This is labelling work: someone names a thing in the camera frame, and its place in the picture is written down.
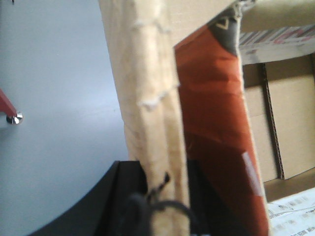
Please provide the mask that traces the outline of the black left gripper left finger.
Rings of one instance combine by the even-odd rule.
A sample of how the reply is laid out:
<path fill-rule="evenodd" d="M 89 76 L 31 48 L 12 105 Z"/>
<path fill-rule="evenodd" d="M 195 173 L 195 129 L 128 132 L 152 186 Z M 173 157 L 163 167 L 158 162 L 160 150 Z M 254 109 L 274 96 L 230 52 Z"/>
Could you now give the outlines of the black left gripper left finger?
<path fill-rule="evenodd" d="M 34 236 L 102 236 L 132 193 L 147 192 L 138 161 L 115 161 L 100 181 L 74 206 L 32 233 Z"/>

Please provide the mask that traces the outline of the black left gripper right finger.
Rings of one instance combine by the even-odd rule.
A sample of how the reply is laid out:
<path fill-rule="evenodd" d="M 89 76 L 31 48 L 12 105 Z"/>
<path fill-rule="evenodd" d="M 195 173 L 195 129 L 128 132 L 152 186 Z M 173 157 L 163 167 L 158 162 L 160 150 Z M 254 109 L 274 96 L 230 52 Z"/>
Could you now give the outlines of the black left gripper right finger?
<path fill-rule="evenodd" d="M 190 209 L 197 223 L 190 224 L 193 236 L 245 236 L 246 229 L 225 205 L 202 173 L 198 163 L 187 161 Z"/>

